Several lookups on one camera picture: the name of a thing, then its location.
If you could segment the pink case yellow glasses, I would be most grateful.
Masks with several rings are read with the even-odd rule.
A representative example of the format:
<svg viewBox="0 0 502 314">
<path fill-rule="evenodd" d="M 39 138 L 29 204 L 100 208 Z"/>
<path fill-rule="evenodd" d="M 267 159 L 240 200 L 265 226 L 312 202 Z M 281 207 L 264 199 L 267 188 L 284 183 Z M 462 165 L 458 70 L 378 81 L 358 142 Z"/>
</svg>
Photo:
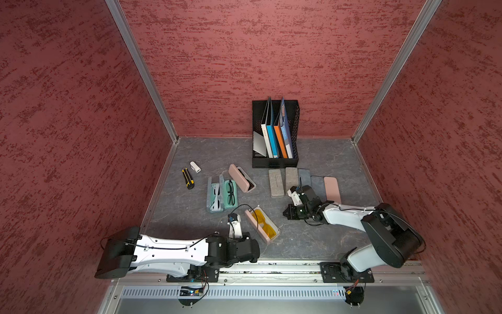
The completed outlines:
<svg viewBox="0 0 502 314">
<path fill-rule="evenodd" d="M 247 209 L 244 214 L 250 223 L 256 227 L 258 235 L 268 245 L 281 235 L 279 227 L 268 217 L 267 213 L 261 207 Z"/>
</svg>

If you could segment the pink case dark sunglasses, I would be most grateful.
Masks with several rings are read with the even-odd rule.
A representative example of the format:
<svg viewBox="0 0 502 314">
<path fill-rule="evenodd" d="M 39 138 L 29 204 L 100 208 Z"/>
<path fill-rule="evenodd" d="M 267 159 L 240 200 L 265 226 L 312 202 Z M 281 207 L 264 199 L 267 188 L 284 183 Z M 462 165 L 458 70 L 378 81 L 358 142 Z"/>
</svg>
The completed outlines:
<svg viewBox="0 0 502 314">
<path fill-rule="evenodd" d="M 256 184 L 241 167 L 231 164 L 228 172 L 242 192 L 248 193 L 256 188 Z"/>
</svg>

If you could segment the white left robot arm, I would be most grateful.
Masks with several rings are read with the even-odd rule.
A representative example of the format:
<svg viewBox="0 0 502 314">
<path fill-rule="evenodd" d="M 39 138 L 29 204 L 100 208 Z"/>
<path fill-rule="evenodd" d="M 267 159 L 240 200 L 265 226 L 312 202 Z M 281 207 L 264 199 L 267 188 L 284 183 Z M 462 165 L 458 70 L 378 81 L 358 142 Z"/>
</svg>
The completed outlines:
<svg viewBox="0 0 502 314">
<path fill-rule="evenodd" d="M 245 234 L 231 239 L 217 233 L 194 240 L 160 239 L 140 233 L 137 226 L 111 235 L 99 261 L 96 279 L 117 279 L 129 273 L 163 273 L 186 277 L 194 268 L 229 268 L 260 257 L 257 240 Z"/>
</svg>

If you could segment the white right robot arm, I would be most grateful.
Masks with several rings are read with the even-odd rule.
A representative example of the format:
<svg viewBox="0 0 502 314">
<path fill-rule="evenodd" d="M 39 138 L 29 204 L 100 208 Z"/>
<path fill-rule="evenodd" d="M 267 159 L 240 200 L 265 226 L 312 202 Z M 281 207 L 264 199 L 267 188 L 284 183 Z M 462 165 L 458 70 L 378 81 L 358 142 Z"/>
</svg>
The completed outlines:
<svg viewBox="0 0 502 314">
<path fill-rule="evenodd" d="M 368 208 L 322 202 L 310 186 L 292 187 L 288 196 L 293 203 L 283 215 L 291 221 L 312 220 L 315 226 L 346 226 L 367 234 L 370 244 L 347 252 L 334 264 L 343 281 L 356 281 L 377 266 L 401 268 L 426 246 L 424 238 L 389 204 Z"/>
</svg>

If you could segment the grey case blue glasses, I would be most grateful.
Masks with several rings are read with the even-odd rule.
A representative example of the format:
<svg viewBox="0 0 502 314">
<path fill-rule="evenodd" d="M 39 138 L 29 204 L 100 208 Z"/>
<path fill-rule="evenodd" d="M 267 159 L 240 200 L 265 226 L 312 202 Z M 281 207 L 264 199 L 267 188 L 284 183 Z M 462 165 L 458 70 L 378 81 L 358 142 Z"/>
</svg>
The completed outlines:
<svg viewBox="0 0 502 314">
<path fill-rule="evenodd" d="M 311 176 L 311 187 L 322 202 L 325 202 L 327 200 L 324 177 Z"/>
</svg>

